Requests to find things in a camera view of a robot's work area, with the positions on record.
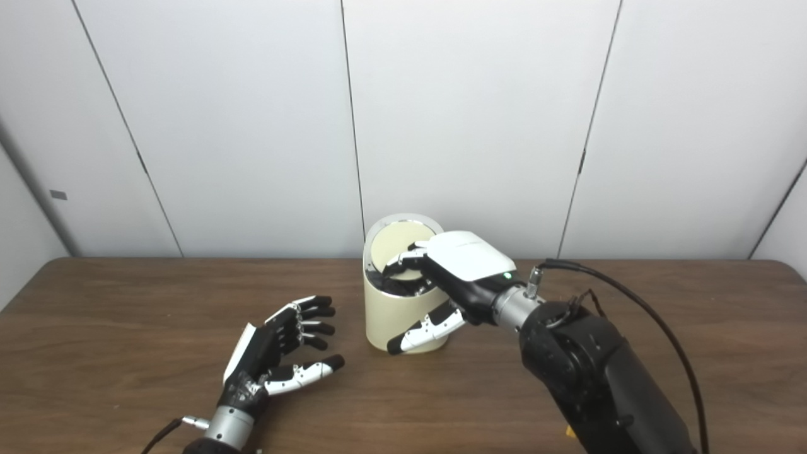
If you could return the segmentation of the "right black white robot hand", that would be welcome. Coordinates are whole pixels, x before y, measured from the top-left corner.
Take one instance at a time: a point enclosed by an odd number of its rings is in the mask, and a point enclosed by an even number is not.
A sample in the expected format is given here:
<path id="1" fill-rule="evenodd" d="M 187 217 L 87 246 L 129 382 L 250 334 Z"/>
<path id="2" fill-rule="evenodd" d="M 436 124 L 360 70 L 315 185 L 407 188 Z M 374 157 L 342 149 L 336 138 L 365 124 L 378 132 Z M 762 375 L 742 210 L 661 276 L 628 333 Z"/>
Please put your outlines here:
<path id="1" fill-rule="evenodd" d="M 390 339 L 389 354 L 412 351 L 467 323 L 496 325 L 496 300 L 510 288 L 526 285 L 512 259 L 470 231 L 447 231 L 415 242 L 390 259 L 381 275 L 391 279 L 407 270 L 420 271 L 448 299 Z"/>

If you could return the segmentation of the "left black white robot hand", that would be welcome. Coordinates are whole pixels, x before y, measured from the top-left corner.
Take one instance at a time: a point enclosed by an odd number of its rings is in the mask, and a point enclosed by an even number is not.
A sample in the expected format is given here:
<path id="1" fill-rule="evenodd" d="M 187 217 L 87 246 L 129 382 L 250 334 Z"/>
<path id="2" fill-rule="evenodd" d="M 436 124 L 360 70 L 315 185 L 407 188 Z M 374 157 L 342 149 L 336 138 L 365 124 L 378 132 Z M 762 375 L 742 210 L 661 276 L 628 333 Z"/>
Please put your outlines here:
<path id="1" fill-rule="evenodd" d="M 225 368 L 217 405 L 258 421 L 273 396 L 299 390 L 341 369 L 345 359 L 340 354 L 303 364 L 282 363 L 300 347 L 325 351 L 328 343 L 321 336 L 334 334 L 335 328 L 323 318 L 334 315 L 331 297 L 313 295 L 283 305 L 259 327 L 248 323 Z"/>

